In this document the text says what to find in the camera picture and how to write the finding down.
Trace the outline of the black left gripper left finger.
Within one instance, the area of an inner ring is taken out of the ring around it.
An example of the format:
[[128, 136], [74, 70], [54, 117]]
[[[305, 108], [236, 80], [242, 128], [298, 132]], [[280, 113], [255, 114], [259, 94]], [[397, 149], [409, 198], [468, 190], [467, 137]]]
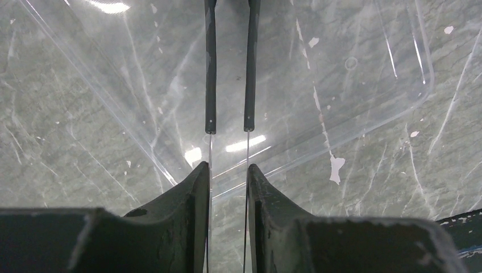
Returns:
[[2, 272], [202, 272], [209, 165], [152, 201], [104, 208], [1, 209]]

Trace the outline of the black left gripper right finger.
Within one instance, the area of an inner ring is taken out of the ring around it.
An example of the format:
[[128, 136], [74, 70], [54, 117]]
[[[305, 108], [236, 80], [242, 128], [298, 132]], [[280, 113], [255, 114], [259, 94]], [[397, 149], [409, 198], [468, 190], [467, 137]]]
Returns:
[[417, 218], [321, 217], [252, 164], [247, 171], [253, 272], [467, 272], [450, 235]]

